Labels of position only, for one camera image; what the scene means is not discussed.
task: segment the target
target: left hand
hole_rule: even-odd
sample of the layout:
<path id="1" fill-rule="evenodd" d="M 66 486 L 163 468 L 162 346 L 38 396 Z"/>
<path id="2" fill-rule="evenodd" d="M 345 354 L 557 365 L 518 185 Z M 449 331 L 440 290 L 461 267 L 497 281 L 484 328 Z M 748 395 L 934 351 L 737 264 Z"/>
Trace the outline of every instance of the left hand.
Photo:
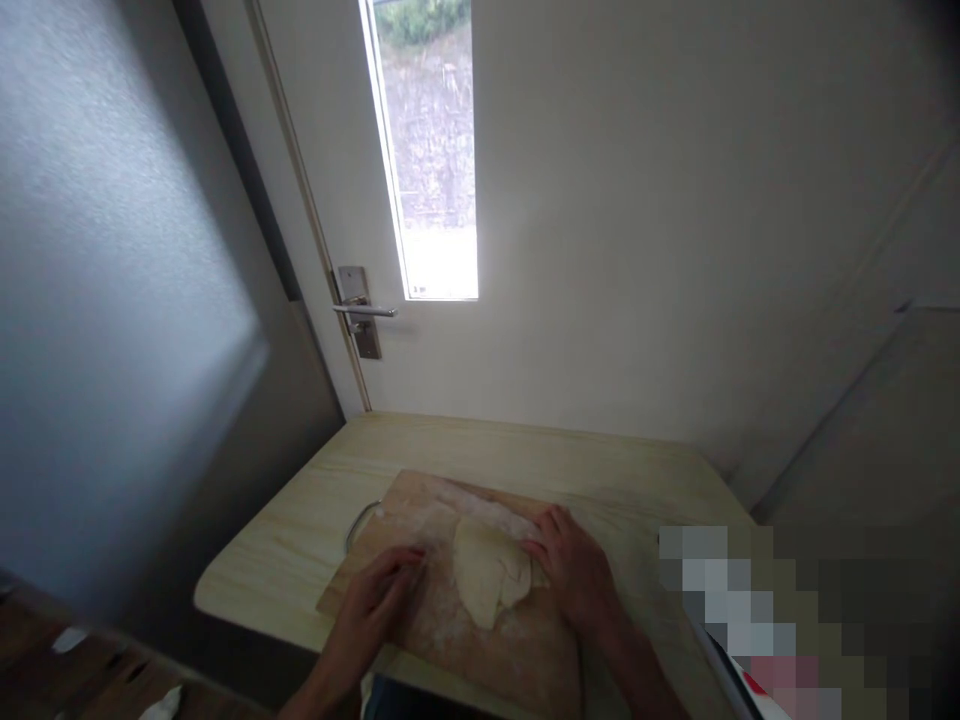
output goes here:
<path id="1" fill-rule="evenodd" d="M 359 687 L 403 611 L 423 558 L 420 548 L 390 548 L 353 576 L 318 662 L 330 697 Z"/>

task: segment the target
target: red object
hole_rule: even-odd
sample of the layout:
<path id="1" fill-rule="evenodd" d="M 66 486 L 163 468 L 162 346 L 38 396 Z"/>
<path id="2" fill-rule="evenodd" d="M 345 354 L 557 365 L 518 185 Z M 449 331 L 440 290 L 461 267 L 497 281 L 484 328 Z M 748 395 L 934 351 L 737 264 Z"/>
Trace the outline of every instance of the red object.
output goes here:
<path id="1" fill-rule="evenodd" d="M 756 694 L 756 695 L 766 695 L 763 691 L 763 688 L 757 685 L 757 681 L 750 677 L 750 673 L 744 672 L 743 679 L 747 681 L 747 686 Z"/>

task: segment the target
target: door handle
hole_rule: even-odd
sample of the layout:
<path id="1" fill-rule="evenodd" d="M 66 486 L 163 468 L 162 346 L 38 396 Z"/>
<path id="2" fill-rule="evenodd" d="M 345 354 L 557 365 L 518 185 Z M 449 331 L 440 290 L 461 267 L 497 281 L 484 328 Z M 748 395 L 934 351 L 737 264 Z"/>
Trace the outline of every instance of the door handle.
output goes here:
<path id="1" fill-rule="evenodd" d="M 343 315 L 347 331 L 357 346 L 357 354 L 367 360 L 379 360 L 380 339 L 377 337 L 377 323 L 374 318 L 396 317 L 396 308 L 381 308 L 370 304 L 370 291 L 367 289 L 367 274 L 362 267 L 347 265 L 337 268 L 340 275 L 340 300 L 333 311 Z"/>
<path id="2" fill-rule="evenodd" d="M 397 316 L 396 308 L 379 308 L 372 305 L 334 305 L 333 311 L 350 313 L 351 315 L 376 315 L 377 317 Z"/>

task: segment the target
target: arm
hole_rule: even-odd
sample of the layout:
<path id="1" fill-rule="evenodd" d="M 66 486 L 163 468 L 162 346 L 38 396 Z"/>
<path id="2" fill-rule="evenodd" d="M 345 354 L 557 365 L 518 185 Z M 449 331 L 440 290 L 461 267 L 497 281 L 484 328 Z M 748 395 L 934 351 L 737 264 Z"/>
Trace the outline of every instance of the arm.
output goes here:
<path id="1" fill-rule="evenodd" d="M 360 716 L 360 681 L 403 611 L 423 555 L 391 548 L 353 577 L 320 659 L 277 720 Z"/>
<path id="2" fill-rule="evenodd" d="M 524 549 L 543 566 L 567 622 L 603 655 L 633 716 L 689 720 L 649 638 L 630 622 L 597 541 L 565 508 L 551 507 L 537 525 L 543 544 L 525 541 Z"/>

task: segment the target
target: pixelated area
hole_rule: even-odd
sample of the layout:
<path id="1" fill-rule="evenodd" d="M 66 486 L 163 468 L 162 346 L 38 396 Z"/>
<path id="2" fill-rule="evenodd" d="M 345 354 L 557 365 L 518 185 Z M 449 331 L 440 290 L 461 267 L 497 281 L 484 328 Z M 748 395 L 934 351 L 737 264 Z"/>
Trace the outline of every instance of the pixelated area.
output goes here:
<path id="1" fill-rule="evenodd" d="M 921 720 L 936 578 L 917 535 L 664 526 L 660 581 L 793 720 Z"/>

